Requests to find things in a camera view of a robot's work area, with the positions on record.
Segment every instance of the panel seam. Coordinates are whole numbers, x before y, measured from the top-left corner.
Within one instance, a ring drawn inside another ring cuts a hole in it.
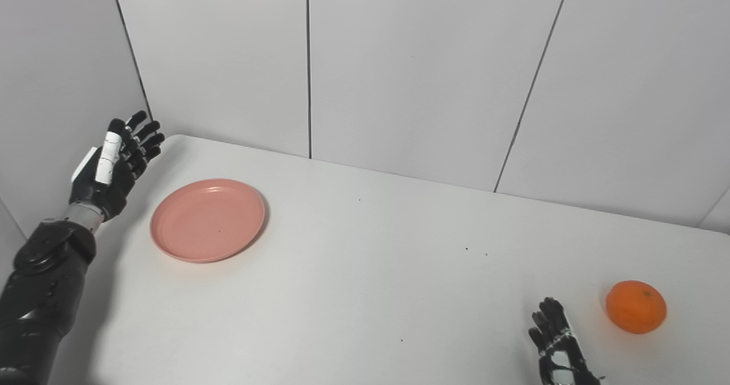
[[[504,174],[504,168],[506,167],[506,162],[509,160],[509,155],[512,153],[512,148],[514,146],[514,141],[517,140],[517,135],[520,132],[520,127],[522,126],[522,118],[525,117],[525,110],[527,110],[527,104],[530,102],[530,97],[532,96],[532,90],[535,88],[535,82],[537,81],[537,76],[540,74],[540,68],[542,68],[542,61],[545,60],[545,54],[548,52],[548,46],[550,45],[550,40],[553,37],[553,31],[555,31],[555,25],[558,24],[558,18],[560,17],[560,12],[563,9],[563,4],[565,3],[565,0],[560,0],[560,5],[558,5],[558,11],[555,12],[555,18],[553,18],[553,24],[550,26],[550,32],[547,34],[547,39],[545,40],[545,46],[542,48],[542,54],[540,55],[540,60],[537,62],[537,68],[535,70],[535,74],[532,76],[532,82],[530,83],[530,89],[527,91],[527,97],[525,98],[525,102],[522,105],[522,111],[520,112],[520,117],[517,120],[517,125],[514,126],[514,133],[512,136],[512,140],[509,142],[509,148],[506,151],[506,155],[504,156],[504,161],[502,162],[502,166],[500,169],[500,176],[497,178],[497,182],[494,185],[494,192],[496,193],[498,188],[500,187],[501,178]]]
[[[132,41],[129,37],[129,31],[127,30],[127,23],[124,19],[124,14],[122,13],[122,6],[119,3],[119,0],[114,0],[115,3],[117,3],[117,11],[119,11],[119,18],[122,21],[122,28],[124,29],[124,36],[127,39],[127,46],[129,47],[129,52],[132,55],[132,62],[135,64],[135,71],[137,74],[137,80],[139,81],[139,88],[141,88],[141,94],[144,97],[144,106],[147,108],[147,112],[149,113],[149,119],[154,120],[155,118],[152,116],[152,110],[149,109],[149,100],[147,98],[147,92],[144,89],[144,83],[141,81],[141,73],[139,73],[139,65],[136,61],[136,55],[135,55],[135,48],[132,47]]]
[[[310,0],[307,0],[307,133],[312,159],[312,42],[310,37]]]

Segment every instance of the orange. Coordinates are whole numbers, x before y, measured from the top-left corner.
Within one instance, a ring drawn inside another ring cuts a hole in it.
[[[667,304],[649,284],[621,281],[606,296],[606,312],[622,330],[645,334],[662,325],[667,317]]]

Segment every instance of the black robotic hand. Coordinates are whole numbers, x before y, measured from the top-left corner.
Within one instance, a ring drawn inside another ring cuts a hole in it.
[[[147,113],[140,111],[126,123],[118,118],[112,120],[104,145],[91,148],[71,178],[71,204],[95,206],[104,221],[121,213],[136,179],[144,173],[149,160],[160,154],[160,144],[165,140],[162,133],[156,133],[160,128],[156,121],[136,130],[146,119]]]
[[[540,352],[540,378],[544,385],[600,385],[587,368],[581,347],[570,330],[563,305],[550,297],[532,314],[537,328],[528,331]]]

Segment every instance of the white wall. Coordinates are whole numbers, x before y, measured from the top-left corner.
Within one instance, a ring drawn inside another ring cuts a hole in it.
[[[689,226],[730,185],[730,0],[566,0],[498,192]]]
[[[494,190],[560,0],[310,0],[313,158]]]
[[[0,286],[5,286],[5,281],[13,271],[15,253],[24,242],[21,229],[0,200]]]
[[[0,0],[0,38],[0,196],[28,234],[110,119],[146,105],[115,0]]]
[[[120,5],[166,133],[300,156],[311,144],[317,159],[491,189],[560,1]],[[13,110],[0,194],[28,232],[65,203],[107,120],[144,99],[114,0],[0,9]],[[566,0],[498,192],[730,229],[728,14],[728,0]],[[47,137],[62,151],[46,155]],[[37,190],[51,197],[27,197]]]
[[[730,234],[730,189],[717,201],[699,227]]]
[[[306,0],[119,0],[166,133],[309,154]]]

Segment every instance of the robot finger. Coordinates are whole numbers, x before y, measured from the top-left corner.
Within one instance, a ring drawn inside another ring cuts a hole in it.
[[[542,338],[542,333],[538,330],[538,328],[530,328],[527,330],[527,334],[530,335],[530,339],[532,339],[532,342],[534,342],[535,346],[537,346],[537,351],[545,351],[545,347],[547,345],[545,344],[545,339]]]
[[[129,159],[139,149],[143,141],[147,139],[149,135],[160,129],[160,123],[153,121],[143,126],[138,132],[132,136],[132,140],[122,149],[122,155],[125,159]]]
[[[558,300],[554,299],[553,297],[545,298],[543,304],[544,306],[541,305],[540,309],[543,313],[545,313],[547,319],[555,324],[557,333],[563,333],[563,331],[570,329],[568,318],[565,317],[563,304],[560,304],[560,302],[558,302]]]
[[[114,166],[114,182],[110,185],[117,188],[122,195],[129,195],[131,189],[135,186],[135,175],[132,174],[128,164],[120,161]]]
[[[560,335],[557,323],[555,322],[555,312],[553,310],[553,304],[550,302],[550,298],[545,298],[544,301],[540,302],[540,312],[545,316],[547,320],[547,328],[550,330],[550,335],[557,337]]]
[[[138,126],[139,123],[143,122],[146,119],[147,113],[144,112],[144,110],[139,110],[138,112],[135,112],[135,114],[132,115],[126,122],[127,131],[129,133],[135,132],[136,126]]]
[[[532,320],[535,322],[535,325],[537,325],[538,330],[540,330],[545,344],[552,343],[553,335],[550,333],[550,326],[548,325],[548,320],[545,318],[545,315],[539,311],[534,312],[532,313]]]
[[[126,133],[124,121],[115,118],[109,123],[107,135],[104,137],[104,145],[96,163],[94,180],[97,183],[109,185],[112,183],[114,165],[119,159],[119,151],[123,145],[123,137]]]
[[[165,135],[163,133],[157,133],[156,135],[151,136],[147,139],[147,141],[142,143],[140,148],[143,148],[144,152],[148,152],[150,149],[161,145],[162,141],[165,141]]]
[[[144,170],[147,169],[149,161],[154,159],[156,156],[159,156],[160,152],[160,147],[155,146],[154,148],[150,149],[144,156],[141,156],[139,160],[136,161],[133,166],[131,166],[131,171],[132,174],[135,175],[135,179],[144,174]]]
[[[138,143],[142,143],[144,140],[147,139],[152,133],[156,132],[160,129],[160,122],[159,121],[152,121],[146,125],[144,125],[142,128],[139,128],[139,131],[135,133],[133,138]]]

